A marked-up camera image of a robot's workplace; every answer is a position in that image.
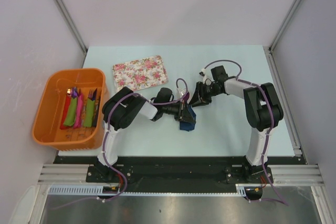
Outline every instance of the orange plastic container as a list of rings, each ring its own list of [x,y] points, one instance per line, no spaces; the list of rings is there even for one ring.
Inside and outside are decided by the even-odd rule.
[[[97,127],[61,130],[61,118],[67,90],[77,87],[84,95],[84,106],[89,91],[97,88],[96,105],[100,97]],[[70,69],[54,73],[47,81],[33,125],[34,140],[41,145],[54,147],[61,151],[95,149],[103,140],[103,115],[101,108],[109,98],[105,75],[95,68]]]

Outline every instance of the green napkin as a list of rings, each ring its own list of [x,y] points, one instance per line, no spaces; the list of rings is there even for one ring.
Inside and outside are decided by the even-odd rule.
[[[73,126],[76,119],[77,97],[71,98],[67,117],[64,120],[64,126]]]
[[[91,101],[90,99],[86,102],[86,115],[83,124],[84,127],[92,127],[95,103],[95,101]]]

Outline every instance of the floral cloth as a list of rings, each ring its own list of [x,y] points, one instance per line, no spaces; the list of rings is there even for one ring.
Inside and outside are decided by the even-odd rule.
[[[159,55],[116,64],[112,69],[116,92],[123,87],[135,91],[168,82],[167,73]]]

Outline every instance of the metal floor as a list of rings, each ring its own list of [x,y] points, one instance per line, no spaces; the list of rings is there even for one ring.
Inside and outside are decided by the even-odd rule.
[[[82,196],[49,195],[41,224],[321,223],[310,187],[280,187],[279,191],[290,207],[274,202],[249,204],[241,197],[122,196],[104,204],[89,199],[51,210]],[[265,188],[264,197],[275,194]]]

